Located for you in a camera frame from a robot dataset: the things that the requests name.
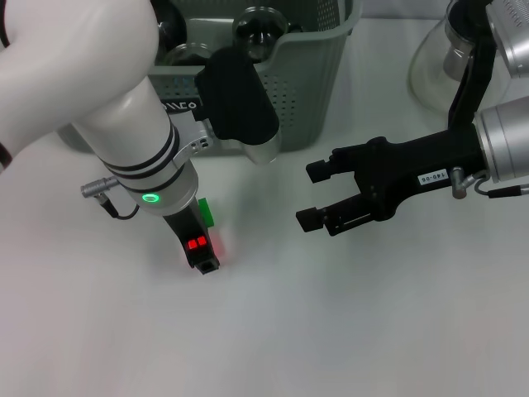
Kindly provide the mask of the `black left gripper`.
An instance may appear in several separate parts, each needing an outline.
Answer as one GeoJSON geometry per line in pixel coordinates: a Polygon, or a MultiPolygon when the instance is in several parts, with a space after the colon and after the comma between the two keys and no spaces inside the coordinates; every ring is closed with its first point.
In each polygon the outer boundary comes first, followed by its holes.
{"type": "Polygon", "coordinates": [[[182,244],[192,268],[202,275],[220,268],[197,201],[192,201],[177,213],[164,216],[164,220],[182,244]]]}

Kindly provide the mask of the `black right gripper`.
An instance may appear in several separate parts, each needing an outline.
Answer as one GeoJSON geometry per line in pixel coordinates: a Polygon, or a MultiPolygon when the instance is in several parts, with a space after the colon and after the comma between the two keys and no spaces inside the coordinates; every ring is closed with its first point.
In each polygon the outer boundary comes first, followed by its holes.
{"type": "Polygon", "coordinates": [[[365,144],[336,148],[328,160],[306,166],[316,184],[333,175],[353,173],[360,193],[324,208],[296,212],[305,232],[325,228],[332,237],[368,222],[383,222],[412,196],[458,184],[485,171],[484,155],[473,124],[403,143],[377,137],[365,144]]]}

